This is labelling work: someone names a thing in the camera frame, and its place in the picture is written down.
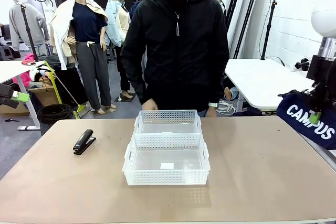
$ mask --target brown tabletop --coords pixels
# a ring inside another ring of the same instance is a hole
[[[97,140],[72,147],[86,129]],[[15,223],[327,220],[336,173],[276,116],[203,119],[206,186],[129,187],[121,171],[134,120],[67,120],[0,181],[0,221]]]

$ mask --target black stapler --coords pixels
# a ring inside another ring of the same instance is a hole
[[[81,155],[95,140],[96,138],[92,136],[93,130],[87,129],[84,134],[79,138],[77,143],[74,145],[74,154]]]

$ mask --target white plastic basket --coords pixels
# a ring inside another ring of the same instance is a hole
[[[205,185],[209,153],[201,133],[135,134],[122,170],[130,186]]]
[[[134,126],[134,134],[202,132],[196,110],[140,111]]]

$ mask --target white watch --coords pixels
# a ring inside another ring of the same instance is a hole
[[[209,104],[209,107],[214,107],[214,108],[218,108],[218,103],[212,103],[212,102],[210,102]]]

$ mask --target black jacket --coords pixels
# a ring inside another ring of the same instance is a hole
[[[128,30],[121,62],[141,103],[160,110],[196,109],[217,103],[229,60],[225,17],[217,0],[188,0],[177,15],[169,0],[143,0]],[[142,78],[141,60],[148,61]]]

